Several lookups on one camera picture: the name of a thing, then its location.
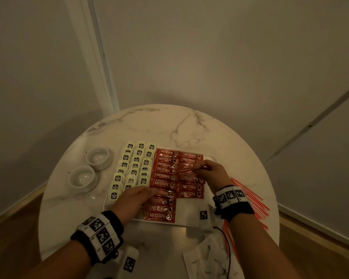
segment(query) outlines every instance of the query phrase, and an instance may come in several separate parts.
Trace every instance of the wristband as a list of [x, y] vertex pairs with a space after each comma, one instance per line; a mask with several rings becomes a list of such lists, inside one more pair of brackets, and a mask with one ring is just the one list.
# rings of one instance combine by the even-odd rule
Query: wristband
[[254, 214], [242, 188], [234, 185], [227, 185], [216, 192], [213, 201], [216, 205], [215, 214], [221, 215], [221, 218], [228, 222], [240, 213]]
[[117, 249], [123, 244], [124, 227], [112, 211], [91, 216], [77, 227], [71, 240], [81, 243], [87, 251], [91, 265], [105, 264], [118, 256]]

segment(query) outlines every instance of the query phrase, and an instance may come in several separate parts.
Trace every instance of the marble tabletop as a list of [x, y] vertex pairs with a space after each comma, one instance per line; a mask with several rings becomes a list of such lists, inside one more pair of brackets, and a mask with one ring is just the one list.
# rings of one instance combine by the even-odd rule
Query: marble tabletop
[[[102, 119], [80, 135], [64, 153], [49, 178], [41, 204], [39, 244], [42, 259], [67, 243], [77, 225], [103, 211], [121, 150], [127, 141], [138, 140], [156, 143], [158, 147], [214, 156], [230, 177], [264, 199], [270, 216], [262, 222], [278, 244], [279, 215], [275, 194], [263, 165], [247, 143], [228, 126], [205, 113], [154, 104], [128, 108]], [[87, 165], [85, 151], [96, 146], [112, 151], [112, 165], [98, 172], [99, 183], [95, 189], [75, 194], [68, 185], [68, 172]], [[135, 266], [136, 278], [187, 278], [181, 253], [199, 243], [199, 239], [190, 234], [184, 227], [137, 221], [128, 224], [123, 238], [140, 251]], [[94, 266], [88, 278], [107, 277], [106, 268]]]

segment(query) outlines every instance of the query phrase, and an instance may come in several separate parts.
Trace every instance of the hand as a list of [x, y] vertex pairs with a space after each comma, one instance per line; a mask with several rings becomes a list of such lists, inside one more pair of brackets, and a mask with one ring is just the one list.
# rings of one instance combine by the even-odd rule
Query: hand
[[147, 215], [156, 205], [157, 188], [137, 186], [124, 190], [110, 209], [125, 226], [140, 211]]
[[197, 162], [193, 167], [193, 171], [197, 175], [205, 178], [209, 188], [214, 194], [216, 194], [219, 189], [232, 183], [224, 167], [209, 159]]

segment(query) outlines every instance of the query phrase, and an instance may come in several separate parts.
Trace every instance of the wooden floor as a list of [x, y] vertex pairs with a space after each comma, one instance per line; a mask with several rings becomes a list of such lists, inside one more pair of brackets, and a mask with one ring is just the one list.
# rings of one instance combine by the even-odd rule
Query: wooden floor
[[[37, 219], [42, 195], [0, 222], [0, 278], [19, 278], [40, 262]], [[303, 279], [349, 279], [349, 247], [280, 214], [280, 248]]]

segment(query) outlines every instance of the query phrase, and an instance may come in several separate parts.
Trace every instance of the person's left forearm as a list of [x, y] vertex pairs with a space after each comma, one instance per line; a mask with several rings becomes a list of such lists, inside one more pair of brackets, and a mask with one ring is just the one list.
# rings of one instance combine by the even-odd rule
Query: person's left forearm
[[87, 276], [90, 268], [90, 258], [83, 245], [71, 240], [23, 278], [80, 279]]

